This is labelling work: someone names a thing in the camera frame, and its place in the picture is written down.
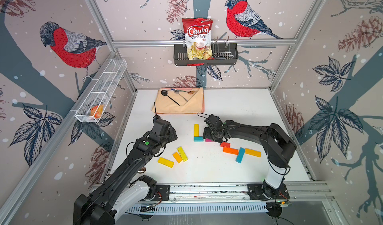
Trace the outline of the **lime yellow block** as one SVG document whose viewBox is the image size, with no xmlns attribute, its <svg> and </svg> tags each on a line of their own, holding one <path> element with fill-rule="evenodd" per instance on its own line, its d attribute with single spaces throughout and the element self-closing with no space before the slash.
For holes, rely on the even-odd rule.
<svg viewBox="0 0 383 225">
<path fill-rule="evenodd" d="M 182 147 L 178 147 L 177 152 L 179 153 L 183 162 L 186 162 L 188 160 L 188 157 Z"/>
</svg>

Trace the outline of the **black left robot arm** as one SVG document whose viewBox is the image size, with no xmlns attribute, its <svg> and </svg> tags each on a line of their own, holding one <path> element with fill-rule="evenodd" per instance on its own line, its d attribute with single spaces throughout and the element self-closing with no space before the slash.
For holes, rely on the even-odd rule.
<svg viewBox="0 0 383 225">
<path fill-rule="evenodd" d="M 73 209 L 75 225 L 113 225 L 138 201 L 155 195 L 157 182 L 143 175 L 133 178 L 162 148 L 177 140 L 170 122 L 156 115 L 152 130 L 136 139 L 132 150 L 117 170 L 90 195 L 80 195 Z"/>
</svg>

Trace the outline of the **yellow long block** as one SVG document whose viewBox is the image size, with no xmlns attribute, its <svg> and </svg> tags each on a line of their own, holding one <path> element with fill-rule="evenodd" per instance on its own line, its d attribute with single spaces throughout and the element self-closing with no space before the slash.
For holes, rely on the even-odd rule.
<svg viewBox="0 0 383 225">
<path fill-rule="evenodd" d="M 169 168 L 173 168 L 173 166 L 174 166 L 174 162 L 173 161 L 170 161 L 170 160 L 162 158 L 162 157 L 160 157 L 158 159 L 158 163 L 161 164 L 161 165 L 164 165 L 166 167 L 169 167 Z"/>
</svg>

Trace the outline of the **yellow orange block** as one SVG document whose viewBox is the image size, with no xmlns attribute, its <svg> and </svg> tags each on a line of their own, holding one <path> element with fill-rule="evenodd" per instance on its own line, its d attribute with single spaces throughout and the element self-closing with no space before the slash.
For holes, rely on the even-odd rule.
<svg viewBox="0 0 383 225">
<path fill-rule="evenodd" d="M 248 149 L 248 148 L 245 148 L 245 154 L 251 155 L 254 157 L 258 157 L 258 158 L 261 157 L 261 152 L 256 151 L 256 150 L 252 150 L 252 149 Z"/>
</svg>

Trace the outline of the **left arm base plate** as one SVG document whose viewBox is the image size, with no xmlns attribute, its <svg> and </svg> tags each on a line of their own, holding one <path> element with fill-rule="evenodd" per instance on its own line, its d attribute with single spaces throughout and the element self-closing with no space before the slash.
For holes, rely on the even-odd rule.
<svg viewBox="0 0 383 225">
<path fill-rule="evenodd" d="M 170 185 L 156 185 L 154 197 L 150 201 L 168 201 L 170 197 Z"/>
</svg>

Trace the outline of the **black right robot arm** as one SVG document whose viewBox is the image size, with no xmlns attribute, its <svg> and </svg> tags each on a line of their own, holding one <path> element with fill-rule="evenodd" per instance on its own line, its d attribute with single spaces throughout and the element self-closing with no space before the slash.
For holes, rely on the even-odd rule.
<svg viewBox="0 0 383 225">
<path fill-rule="evenodd" d="M 252 126 L 237 123 L 233 120 L 222 122 L 211 114 L 204 120 L 207 125 L 203 138 L 222 143 L 227 139 L 242 139 L 254 142 L 263 147 L 269 163 L 269 170 L 258 188 L 248 191 L 251 199 L 268 201 L 278 199 L 283 189 L 285 176 L 290 172 L 289 162 L 297 146 L 284 130 L 275 123 L 269 126 Z"/>
</svg>

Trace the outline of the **teal small block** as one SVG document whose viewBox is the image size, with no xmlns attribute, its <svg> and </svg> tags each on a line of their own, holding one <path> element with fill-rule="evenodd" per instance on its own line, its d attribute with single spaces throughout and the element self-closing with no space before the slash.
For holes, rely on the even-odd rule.
<svg viewBox="0 0 383 225">
<path fill-rule="evenodd" d="M 204 138 L 201 137 L 201 136 L 198 136 L 198 137 L 194 137 L 193 140 L 194 140 L 195 142 L 203 142 L 203 141 L 204 141 Z"/>
</svg>

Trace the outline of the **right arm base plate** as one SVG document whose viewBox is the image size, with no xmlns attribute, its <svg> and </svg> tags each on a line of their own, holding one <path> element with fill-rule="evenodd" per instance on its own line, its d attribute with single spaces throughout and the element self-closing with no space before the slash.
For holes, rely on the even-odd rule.
<svg viewBox="0 0 383 225">
<path fill-rule="evenodd" d="M 266 183 L 247 184 L 247 194 L 251 200 L 289 200 L 290 196 L 285 184 L 274 189 Z"/>
</svg>

